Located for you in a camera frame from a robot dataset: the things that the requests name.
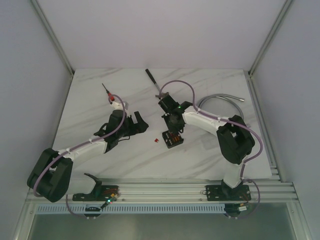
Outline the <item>black fuse box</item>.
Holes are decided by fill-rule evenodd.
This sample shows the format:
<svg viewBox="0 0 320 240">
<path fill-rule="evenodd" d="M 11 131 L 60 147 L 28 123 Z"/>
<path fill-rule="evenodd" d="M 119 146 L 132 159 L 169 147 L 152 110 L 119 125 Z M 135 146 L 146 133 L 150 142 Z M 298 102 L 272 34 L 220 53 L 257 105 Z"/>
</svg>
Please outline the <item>black fuse box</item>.
<svg viewBox="0 0 320 240">
<path fill-rule="evenodd" d="M 164 140 L 165 145 L 168 149 L 176 147 L 184 142 L 184 139 L 180 135 L 180 133 L 172 133 L 170 131 L 164 131 L 162 133 L 162 138 Z"/>
</svg>

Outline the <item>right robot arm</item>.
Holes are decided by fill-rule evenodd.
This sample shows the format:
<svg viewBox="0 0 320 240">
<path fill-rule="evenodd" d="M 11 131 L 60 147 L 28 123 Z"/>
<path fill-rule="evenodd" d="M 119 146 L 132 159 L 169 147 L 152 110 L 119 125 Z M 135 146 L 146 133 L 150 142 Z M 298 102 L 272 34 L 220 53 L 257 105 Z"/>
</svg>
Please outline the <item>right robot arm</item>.
<svg viewBox="0 0 320 240">
<path fill-rule="evenodd" d="M 243 160 L 252 152 L 255 140 L 239 115 L 222 119 L 200 108 L 195 108 L 191 102 L 176 102 L 166 95 L 158 105 L 164 111 L 162 118 L 168 128 L 162 133 L 167 148 L 173 148 L 183 143 L 181 134 L 186 125 L 198 127 L 217 137 L 220 152 L 228 161 L 227 169 L 222 179 L 221 193 L 228 200 L 239 194 Z"/>
</svg>

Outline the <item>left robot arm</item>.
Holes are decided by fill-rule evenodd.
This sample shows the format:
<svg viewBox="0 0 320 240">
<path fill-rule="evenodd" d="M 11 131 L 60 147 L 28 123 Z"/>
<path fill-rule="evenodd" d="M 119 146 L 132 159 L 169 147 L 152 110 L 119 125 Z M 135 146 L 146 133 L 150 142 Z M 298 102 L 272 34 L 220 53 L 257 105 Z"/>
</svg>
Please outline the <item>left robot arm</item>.
<svg viewBox="0 0 320 240">
<path fill-rule="evenodd" d="M 137 122 L 123 110 L 113 110 L 108 122 L 88 141 L 58 151 L 45 149 L 27 179 L 27 186 L 36 197 L 52 203 L 67 194 L 84 194 L 90 201 L 99 200 L 103 193 L 100 179 L 90 173 L 74 173 L 73 168 L 109 152 L 123 137 L 144 133 L 149 125 L 139 112 L 134 115 Z"/>
</svg>

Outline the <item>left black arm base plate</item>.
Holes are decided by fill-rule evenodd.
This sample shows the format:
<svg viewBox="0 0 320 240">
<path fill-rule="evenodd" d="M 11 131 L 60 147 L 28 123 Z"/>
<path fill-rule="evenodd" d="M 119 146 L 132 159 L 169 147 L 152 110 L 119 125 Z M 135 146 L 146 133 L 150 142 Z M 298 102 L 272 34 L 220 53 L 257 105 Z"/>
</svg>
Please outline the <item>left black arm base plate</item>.
<svg viewBox="0 0 320 240">
<path fill-rule="evenodd" d="M 74 194 L 72 200 L 74 202 L 105 202 L 116 196 L 118 193 L 118 185 L 102 185 L 88 194 Z"/>
</svg>

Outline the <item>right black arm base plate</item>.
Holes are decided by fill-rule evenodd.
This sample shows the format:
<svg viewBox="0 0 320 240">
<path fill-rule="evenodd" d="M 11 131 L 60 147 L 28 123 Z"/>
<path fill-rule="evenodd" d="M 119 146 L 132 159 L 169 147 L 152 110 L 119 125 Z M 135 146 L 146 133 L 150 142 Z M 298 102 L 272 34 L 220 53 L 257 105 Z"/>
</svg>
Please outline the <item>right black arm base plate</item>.
<svg viewBox="0 0 320 240">
<path fill-rule="evenodd" d="M 252 199 L 248 185 L 240 184 L 236 188 L 227 185 L 206 185 L 205 195 L 211 202 L 250 201 Z"/>
</svg>

